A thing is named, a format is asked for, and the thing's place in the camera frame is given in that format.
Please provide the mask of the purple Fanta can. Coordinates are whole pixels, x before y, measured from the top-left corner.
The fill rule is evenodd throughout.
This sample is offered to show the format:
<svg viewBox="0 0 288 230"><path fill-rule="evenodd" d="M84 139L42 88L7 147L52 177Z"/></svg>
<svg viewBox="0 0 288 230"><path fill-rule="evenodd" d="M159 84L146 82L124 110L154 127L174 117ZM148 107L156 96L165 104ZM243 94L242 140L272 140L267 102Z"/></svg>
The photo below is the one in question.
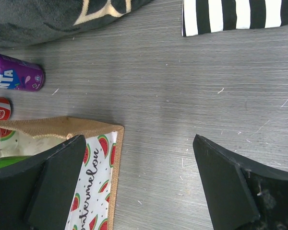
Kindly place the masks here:
<svg viewBox="0 0 288 230"><path fill-rule="evenodd" d="M39 65L0 54L0 89L37 92L44 81Z"/></svg>

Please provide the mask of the green glass bottle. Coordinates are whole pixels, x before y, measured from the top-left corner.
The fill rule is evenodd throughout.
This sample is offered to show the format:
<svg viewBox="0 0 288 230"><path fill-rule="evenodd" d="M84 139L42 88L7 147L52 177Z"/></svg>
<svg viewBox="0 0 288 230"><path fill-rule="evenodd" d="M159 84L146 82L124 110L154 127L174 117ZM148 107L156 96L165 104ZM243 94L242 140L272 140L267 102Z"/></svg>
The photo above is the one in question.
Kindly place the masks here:
<svg viewBox="0 0 288 230"><path fill-rule="evenodd" d="M23 161L30 156L12 156L0 158L0 168L15 164L17 162Z"/></svg>

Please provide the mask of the brown canvas tote bag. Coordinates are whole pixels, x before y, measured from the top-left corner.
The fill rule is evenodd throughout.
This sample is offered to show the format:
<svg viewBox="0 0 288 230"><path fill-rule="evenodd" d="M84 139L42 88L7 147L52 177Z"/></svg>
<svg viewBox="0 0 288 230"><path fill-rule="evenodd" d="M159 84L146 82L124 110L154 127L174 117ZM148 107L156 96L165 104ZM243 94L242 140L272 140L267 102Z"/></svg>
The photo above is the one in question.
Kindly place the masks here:
<svg viewBox="0 0 288 230"><path fill-rule="evenodd" d="M34 156L77 135L83 163L64 230L113 228L124 128L68 116L0 121L0 158Z"/></svg>

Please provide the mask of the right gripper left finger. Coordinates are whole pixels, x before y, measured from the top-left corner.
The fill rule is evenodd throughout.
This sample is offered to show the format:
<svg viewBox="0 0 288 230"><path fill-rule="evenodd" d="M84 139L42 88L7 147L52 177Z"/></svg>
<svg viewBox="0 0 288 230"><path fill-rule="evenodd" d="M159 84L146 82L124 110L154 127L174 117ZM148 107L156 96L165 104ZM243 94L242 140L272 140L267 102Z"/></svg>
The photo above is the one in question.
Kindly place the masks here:
<svg viewBox="0 0 288 230"><path fill-rule="evenodd" d="M62 230L71 210L86 140L77 135L0 168L0 230Z"/></svg>

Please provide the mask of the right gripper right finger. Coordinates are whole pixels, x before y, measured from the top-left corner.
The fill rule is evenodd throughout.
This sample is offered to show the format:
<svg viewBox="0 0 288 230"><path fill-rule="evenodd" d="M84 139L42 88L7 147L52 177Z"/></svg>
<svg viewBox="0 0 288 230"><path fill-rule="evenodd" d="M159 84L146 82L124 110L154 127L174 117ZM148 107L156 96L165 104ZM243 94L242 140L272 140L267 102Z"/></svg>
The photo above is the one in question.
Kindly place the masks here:
<svg viewBox="0 0 288 230"><path fill-rule="evenodd" d="M288 172L200 135L193 150L215 230L288 230Z"/></svg>

